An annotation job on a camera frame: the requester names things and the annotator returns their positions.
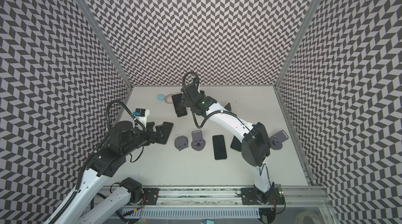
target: patterned wall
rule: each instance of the patterned wall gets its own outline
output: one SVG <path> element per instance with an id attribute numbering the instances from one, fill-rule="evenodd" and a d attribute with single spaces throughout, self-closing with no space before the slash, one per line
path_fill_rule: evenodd
<path id="1" fill-rule="evenodd" d="M 42 221 L 128 89 L 73 0 L 0 5 L 0 219 Z"/>
<path id="2" fill-rule="evenodd" d="M 402 0 L 322 0 L 280 86 L 343 223 L 402 223 Z"/>
<path id="3" fill-rule="evenodd" d="M 135 85 L 273 84 L 311 0 L 86 0 Z"/>

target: white table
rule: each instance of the white table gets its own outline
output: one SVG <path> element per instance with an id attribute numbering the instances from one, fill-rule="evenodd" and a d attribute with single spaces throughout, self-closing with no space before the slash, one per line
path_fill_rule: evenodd
<path id="1" fill-rule="evenodd" d="M 285 130 L 289 135 L 285 119 L 279 107 L 272 86 L 241 86 L 241 87 L 202 87 L 207 96 L 216 99 L 225 106 L 232 105 L 232 112 L 239 118 L 248 122 L 261 122 L 265 125 L 268 135 Z M 158 94 L 176 94 L 180 87 L 135 87 L 128 101 L 128 108 L 149 109 L 148 122 L 154 121 L 156 125 L 164 121 L 174 123 L 173 130 L 166 145 L 151 144 L 145 146 L 143 155 L 135 162 L 123 164 L 113 178 L 108 182 L 120 182 L 127 177 L 141 182 L 143 185 L 156 186 L 250 186 L 254 184 L 251 166 L 242 158 L 240 152 L 230 148 L 233 135 L 215 122 L 207 121 L 201 129 L 206 146 L 202 151 L 195 151 L 188 147 L 178 151 L 174 147 L 174 139 L 178 136 L 187 136 L 191 144 L 191 132 L 198 130 L 194 125 L 191 113 L 178 118 L 173 104 L 158 101 Z M 198 124 L 203 117 L 197 116 Z M 121 121 L 130 120 L 131 117 L 124 112 Z M 224 135 L 226 160 L 216 161 L 212 136 Z M 132 152 L 133 160 L 141 151 Z M 271 150 L 270 155 L 271 176 L 276 184 L 307 186 L 295 147 L 291 139 L 283 143 L 281 150 Z"/>

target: black mounting plate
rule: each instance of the black mounting plate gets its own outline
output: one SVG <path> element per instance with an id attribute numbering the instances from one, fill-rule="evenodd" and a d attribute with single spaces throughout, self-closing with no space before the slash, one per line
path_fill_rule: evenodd
<path id="1" fill-rule="evenodd" d="M 240 191 L 242 192 L 241 197 L 242 197 L 243 205 L 245 205 L 245 206 L 249 206 L 249 205 L 264 206 L 257 200 L 257 197 L 255 196 L 254 188 L 243 187 L 243 188 L 240 188 Z M 283 197 L 281 196 L 281 194 L 279 194 L 279 189 L 277 187 L 274 188 L 274 193 L 275 193 L 275 195 L 274 194 L 271 195 L 269 202 L 266 205 L 273 205 L 274 199 L 276 200 L 277 205 L 284 205 L 285 201 L 284 201 Z"/>
<path id="2" fill-rule="evenodd" d="M 158 200 L 159 188 L 142 188 L 144 194 L 147 195 L 145 198 L 144 205 L 156 205 L 156 201 Z"/>

